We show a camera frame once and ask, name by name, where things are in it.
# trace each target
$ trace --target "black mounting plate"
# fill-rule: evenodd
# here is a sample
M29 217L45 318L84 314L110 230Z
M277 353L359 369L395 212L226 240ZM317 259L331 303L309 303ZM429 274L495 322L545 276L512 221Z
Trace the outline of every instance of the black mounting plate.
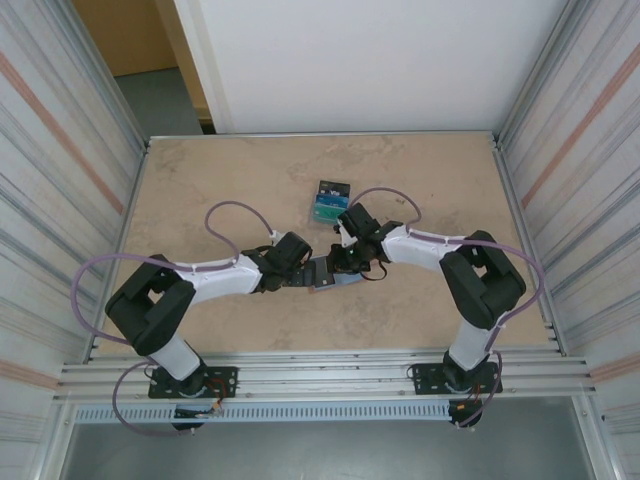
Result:
M442 363L416 363L409 367L411 372L411 380L416 395L450 395L450 394L469 394L471 389L465 392L457 392L453 390L444 376ZM498 374L498 365L493 362L486 362L475 376L474 384L480 385L480 393L491 393L493 384L495 383L495 375ZM502 392L502 381L498 385L496 393Z
M154 369L151 374L149 385L149 398L233 398L236 396L236 387L238 386L238 367L209 367L205 369L205 377L210 379L219 379L224 382L226 392L220 392L220 382L211 382L214 386L214 391L210 388L203 387L198 395L194 397L185 397L181 395L177 390L167 389L166 383L158 382L158 371L160 369Z

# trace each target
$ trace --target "gray floor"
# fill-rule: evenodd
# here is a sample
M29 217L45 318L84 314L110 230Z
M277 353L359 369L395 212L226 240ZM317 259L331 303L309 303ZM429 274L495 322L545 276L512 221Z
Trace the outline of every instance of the gray floor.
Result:
M570 399L496 400L475 432L445 422L205 425L194 437L76 427L64 479L588 480Z
M202 135L179 69L116 77L116 83L145 135Z

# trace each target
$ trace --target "small box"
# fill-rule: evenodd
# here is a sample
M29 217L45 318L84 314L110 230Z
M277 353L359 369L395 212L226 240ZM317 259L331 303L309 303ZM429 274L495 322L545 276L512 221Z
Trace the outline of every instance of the small box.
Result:
M338 215L349 206L351 185L348 183L320 180L311 217L320 223L335 225Z

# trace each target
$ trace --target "stone-textured surface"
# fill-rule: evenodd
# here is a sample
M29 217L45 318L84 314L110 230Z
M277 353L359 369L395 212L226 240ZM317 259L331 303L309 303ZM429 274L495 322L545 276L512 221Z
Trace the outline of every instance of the stone-textured surface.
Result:
M273 228L300 234L314 253L325 253L338 237L310 220L321 179L348 182L354 193L374 185L404 191L423 211L417 229L451 235L484 229L519 245L486 135L203 137L153 141L125 251L183 262L226 258L228 248L205 231L203 218L214 203L235 199L257 208ZM381 223L414 216L389 193L363 203ZM241 249L268 243L259 220L238 207L225 207L212 220ZM135 268L123 264L120 279ZM189 310L180 332L200 352L444 347L459 323L440 275L391 265L383 282L205 302ZM115 331L109 322L105 328ZM509 345L546 341L537 307L515 318L500 338ZM101 345L103 352L126 348Z

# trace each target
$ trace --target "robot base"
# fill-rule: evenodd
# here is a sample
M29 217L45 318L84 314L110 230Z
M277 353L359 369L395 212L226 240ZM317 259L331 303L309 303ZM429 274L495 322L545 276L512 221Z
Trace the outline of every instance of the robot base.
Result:
M442 363L416 363L409 367L409 371L411 371L410 378L413 380L416 395L470 394L476 385L482 394L491 393L498 374L498 365L493 362L485 362L473 376L473 382L463 387L462 390L456 390L449 384L444 375ZM502 381L496 390L496 393L501 392Z
M198 379L196 388L193 388L193 385L183 388L184 381L175 380L162 367L156 368L151 374L149 398L233 398L236 396L237 367L205 366L202 370L199 372L202 378Z

